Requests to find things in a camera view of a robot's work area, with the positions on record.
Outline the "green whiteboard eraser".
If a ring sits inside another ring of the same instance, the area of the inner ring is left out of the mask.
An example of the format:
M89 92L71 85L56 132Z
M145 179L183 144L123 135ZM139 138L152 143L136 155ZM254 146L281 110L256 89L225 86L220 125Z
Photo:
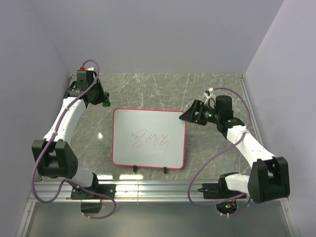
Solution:
M110 100L109 100L109 93L104 92L104 100L102 102L103 107L109 107L111 105Z

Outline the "pink framed whiteboard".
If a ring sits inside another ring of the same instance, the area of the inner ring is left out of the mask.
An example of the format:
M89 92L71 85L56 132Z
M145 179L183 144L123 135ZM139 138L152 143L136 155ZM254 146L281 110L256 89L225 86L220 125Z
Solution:
M112 162L180 170L185 164L183 111L116 108L113 112Z

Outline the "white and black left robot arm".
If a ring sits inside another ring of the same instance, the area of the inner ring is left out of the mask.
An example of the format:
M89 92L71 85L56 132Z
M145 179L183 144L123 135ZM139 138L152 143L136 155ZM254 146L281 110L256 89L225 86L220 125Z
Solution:
M88 105L110 106L109 94L99 81L99 68L86 69L81 66L77 79L64 93L61 110L48 133L32 144L35 175L49 178L63 178L84 198L95 198L100 193L95 173L79 168L78 159L71 149L71 139L76 125Z

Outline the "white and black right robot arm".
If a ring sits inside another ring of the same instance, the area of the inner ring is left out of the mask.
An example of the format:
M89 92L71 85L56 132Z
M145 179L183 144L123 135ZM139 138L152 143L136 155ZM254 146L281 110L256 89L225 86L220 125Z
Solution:
M237 148L248 162L249 175L227 173L220 176L216 199L249 195L255 203L262 203L290 195L288 162L267 151L234 116L232 99L227 95L215 97L215 105L195 100L180 120L205 126L216 125L217 130Z

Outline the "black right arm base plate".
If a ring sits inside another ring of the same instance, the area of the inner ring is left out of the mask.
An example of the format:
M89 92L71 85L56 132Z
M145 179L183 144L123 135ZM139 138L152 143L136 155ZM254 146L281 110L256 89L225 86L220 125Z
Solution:
M197 191L204 199L227 199L235 195L233 191L222 191L217 183L203 183Z

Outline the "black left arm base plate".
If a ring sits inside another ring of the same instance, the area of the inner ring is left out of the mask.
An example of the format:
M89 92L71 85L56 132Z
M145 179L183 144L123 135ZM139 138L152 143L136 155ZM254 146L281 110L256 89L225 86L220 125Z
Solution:
M90 199L104 199L103 196L108 196L110 198L115 197L116 185L115 184L99 184L98 187L94 189L88 189L85 191L82 188L77 188L73 186L70 199L72 200L90 200Z

